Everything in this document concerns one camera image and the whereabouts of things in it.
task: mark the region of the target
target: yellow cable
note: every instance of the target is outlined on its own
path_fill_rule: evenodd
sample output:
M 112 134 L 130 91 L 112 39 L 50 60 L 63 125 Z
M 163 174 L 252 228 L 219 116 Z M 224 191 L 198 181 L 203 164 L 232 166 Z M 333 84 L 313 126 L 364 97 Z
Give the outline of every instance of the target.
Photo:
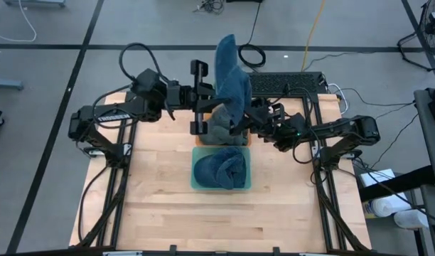
M 314 34 L 314 30 L 316 30 L 316 25 L 317 25 L 317 22 L 318 22 L 318 18 L 322 14 L 324 6 L 325 6 L 325 0 L 322 0 L 322 4 L 320 5 L 320 11 L 318 11 L 316 20 L 314 21 L 314 25 L 312 25 L 311 31 L 309 32 L 308 42 L 306 43 L 306 49 L 304 50 L 303 65 L 301 65 L 301 72 L 304 71 L 304 67 L 306 66 L 306 60 L 308 59 L 309 43 L 311 42 L 312 34 Z

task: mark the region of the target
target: black keyboard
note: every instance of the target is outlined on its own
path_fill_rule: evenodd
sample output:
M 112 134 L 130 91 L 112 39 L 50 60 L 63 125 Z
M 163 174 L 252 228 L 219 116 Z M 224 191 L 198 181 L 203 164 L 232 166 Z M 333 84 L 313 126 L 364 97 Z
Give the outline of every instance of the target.
M 302 87 L 311 95 L 326 93 L 326 81 L 322 72 L 250 73 L 249 78 L 254 97 L 303 96 L 302 90 L 292 91 L 295 87 Z

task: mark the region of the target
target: folded towel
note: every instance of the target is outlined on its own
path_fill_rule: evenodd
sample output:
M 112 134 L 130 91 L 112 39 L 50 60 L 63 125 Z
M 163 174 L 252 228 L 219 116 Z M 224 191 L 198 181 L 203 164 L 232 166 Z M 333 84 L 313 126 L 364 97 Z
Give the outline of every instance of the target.
M 240 148 L 227 146 L 218 153 L 205 156 L 194 166 L 194 177 L 206 188 L 244 188 L 246 161 Z
M 236 125 L 243 117 L 246 106 L 251 105 L 252 86 L 249 75 L 237 64 L 237 45 L 234 35 L 224 37 L 217 45 L 215 56 L 217 98 L 230 99 L 224 103 Z
M 213 111 L 207 123 L 208 133 L 199 135 L 200 141 L 204 145 L 247 145 L 247 130 L 243 134 L 230 136 L 230 115 L 222 105 Z

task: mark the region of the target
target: wooden tabletop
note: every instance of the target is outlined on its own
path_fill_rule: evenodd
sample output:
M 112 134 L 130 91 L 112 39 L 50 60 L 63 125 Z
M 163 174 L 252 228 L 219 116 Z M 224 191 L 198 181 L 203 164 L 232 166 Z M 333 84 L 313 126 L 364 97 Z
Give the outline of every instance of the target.
M 319 100 L 323 122 L 340 118 L 335 95 L 319 95 Z M 123 101 L 124 93 L 119 93 L 109 96 L 106 104 Z M 289 114 L 304 112 L 299 99 L 282 99 L 281 103 Z M 137 127 L 117 249 L 168 250 L 170 245 L 177 245 L 178 250 L 187 251 L 271 252 L 273 247 L 280 247 L 282 252 L 326 251 L 316 188 L 309 181 L 311 164 L 298 164 L 291 151 L 281 153 L 253 136 L 250 190 L 196 191 L 190 187 L 195 138 L 189 134 L 189 121 L 193 113 L 174 114 L 176 121 L 163 113 L 158 122 L 139 123 Z M 116 141 L 117 129 L 100 131 Z M 328 144 L 338 140 L 329 139 Z M 296 156 L 304 161 L 311 158 L 307 143 L 296 149 Z M 85 184 L 103 166 L 103 157 L 92 159 Z M 341 160 L 340 167 L 353 172 L 348 160 Z M 102 213 L 109 173 L 88 191 L 84 234 Z M 333 175 L 341 216 L 370 247 L 355 178 L 339 171 Z M 328 219 L 334 230 L 329 214 Z M 113 217 L 108 223 L 112 227 Z M 110 233 L 107 231 L 105 244 Z M 332 237 L 337 247 L 334 232 Z M 76 219 L 70 244 L 77 243 Z

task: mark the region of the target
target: translucent green container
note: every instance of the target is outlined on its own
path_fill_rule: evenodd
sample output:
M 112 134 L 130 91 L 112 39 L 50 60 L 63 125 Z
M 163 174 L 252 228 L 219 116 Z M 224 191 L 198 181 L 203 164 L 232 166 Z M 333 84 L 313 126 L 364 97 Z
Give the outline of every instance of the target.
M 190 186 L 197 190 L 209 190 L 209 191 L 226 191 L 225 188 L 206 188 L 197 183 L 194 176 L 195 163 L 205 156 L 216 154 L 219 150 L 225 148 L 225 146 L 196 146 L 192 150 L 192 170 L 190 172 Z M 251 154 L 250 150 L 246 146 L 239 146 L 246 161 L 246 181 L 244 188 L 234 188 L 234 191 L 245 191 L 251 188 Z

